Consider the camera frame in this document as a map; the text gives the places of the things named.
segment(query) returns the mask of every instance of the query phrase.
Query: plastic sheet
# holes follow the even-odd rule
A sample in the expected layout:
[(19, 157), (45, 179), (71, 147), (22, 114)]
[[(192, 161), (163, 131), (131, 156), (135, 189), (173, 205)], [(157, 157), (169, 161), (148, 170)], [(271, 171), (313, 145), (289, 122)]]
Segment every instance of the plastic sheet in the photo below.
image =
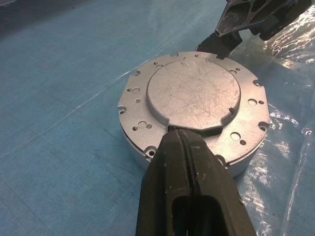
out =
[[(225, 1), (20, 0), (0, 8), (0, 235), (132, 236), (141, 178), (117, 104), (129, 73), (193, 51)], [(265, 86), (271, 126), (239, 191), (259, 236), (313, 236), (312, 7), (231, 58)]]

